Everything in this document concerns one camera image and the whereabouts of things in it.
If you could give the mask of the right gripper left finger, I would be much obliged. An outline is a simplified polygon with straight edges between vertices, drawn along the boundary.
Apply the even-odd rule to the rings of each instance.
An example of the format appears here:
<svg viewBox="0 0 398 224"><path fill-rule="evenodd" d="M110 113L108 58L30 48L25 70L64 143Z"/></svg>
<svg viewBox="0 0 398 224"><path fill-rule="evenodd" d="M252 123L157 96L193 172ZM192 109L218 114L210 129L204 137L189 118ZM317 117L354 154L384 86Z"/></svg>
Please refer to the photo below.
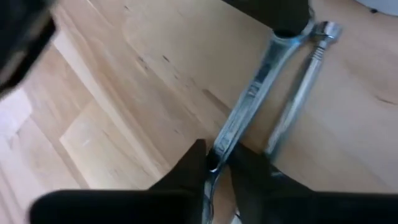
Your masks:
<svg viewBox="0 0 398 224"><path fill-rule="evenodd" d="M57 190L29 208L29 224L201 224L206 142L197 139L145 190Z"/></svg>

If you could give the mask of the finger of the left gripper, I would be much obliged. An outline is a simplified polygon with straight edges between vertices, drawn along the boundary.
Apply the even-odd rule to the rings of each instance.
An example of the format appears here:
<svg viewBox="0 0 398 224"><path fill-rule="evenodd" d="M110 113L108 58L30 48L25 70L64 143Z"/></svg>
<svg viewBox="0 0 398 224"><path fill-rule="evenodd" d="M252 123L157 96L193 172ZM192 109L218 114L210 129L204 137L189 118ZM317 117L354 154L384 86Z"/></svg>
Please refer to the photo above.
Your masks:
<svg viewBox="0 0 398 224"><path fill-rule="evenodd" d="M57 0L0 0L0 97L29 74L57 30Z"/></svg>
<svg viewBox="0 0 398 224"><path fill-rule="evenodd" d="M302 33L311 19L309 0L222 0L267 27L293 37Z"/></svg>

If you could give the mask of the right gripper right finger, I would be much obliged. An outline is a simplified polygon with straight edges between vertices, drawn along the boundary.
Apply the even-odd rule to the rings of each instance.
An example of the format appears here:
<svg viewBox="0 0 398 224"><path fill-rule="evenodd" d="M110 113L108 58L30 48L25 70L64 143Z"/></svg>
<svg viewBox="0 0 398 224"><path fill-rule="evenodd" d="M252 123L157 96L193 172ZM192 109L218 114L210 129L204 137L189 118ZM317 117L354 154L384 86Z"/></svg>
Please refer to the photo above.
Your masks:
<svg viewBox="0 0 398 224"><path fill-rule="evenodd" d="M312 190L242 144L228 166L242 224L398 224L398 194Z"/></svg>

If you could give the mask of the chrome combination wrench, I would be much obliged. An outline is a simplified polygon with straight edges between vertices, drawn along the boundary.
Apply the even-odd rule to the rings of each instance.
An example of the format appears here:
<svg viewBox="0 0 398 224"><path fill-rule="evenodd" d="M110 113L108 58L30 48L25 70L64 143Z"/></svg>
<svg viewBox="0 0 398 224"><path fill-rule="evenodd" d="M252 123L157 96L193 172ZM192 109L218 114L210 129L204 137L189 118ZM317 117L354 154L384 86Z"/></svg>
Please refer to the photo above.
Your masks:
<svg viewBox="0 0 398 224"><path fill-rule="evenodd" d="M213 221L213 196L216 183L229 155L256 115L282 67L308 39L314 25L315 22L310 19L301 33L293 37L283 37L275 31L272 33L261 66L248 87L240 94L206 157L208 159L208 177L204 186L201 224L211 224Z"/></svg>

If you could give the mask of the long chrome ratchet handle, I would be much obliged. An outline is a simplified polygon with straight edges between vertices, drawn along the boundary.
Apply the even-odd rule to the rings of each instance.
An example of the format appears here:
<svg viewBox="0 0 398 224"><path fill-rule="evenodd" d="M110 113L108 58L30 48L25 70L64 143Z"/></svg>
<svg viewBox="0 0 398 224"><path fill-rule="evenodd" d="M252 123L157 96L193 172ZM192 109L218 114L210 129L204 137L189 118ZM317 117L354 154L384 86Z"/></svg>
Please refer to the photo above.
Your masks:
<svg viewBox="0 0 398 224"><path fill-rule="evenodd" d="M332 21L322 21L314 27L311 35L314 42L313 49L298 71L298 78L294 82L293 90L289 93L282 114L269 136L267 147L264 150L268 159L273 161L276 158L277 151L287 137L317 79L325 51L338 41L342 30L341 24Z"/></svg>

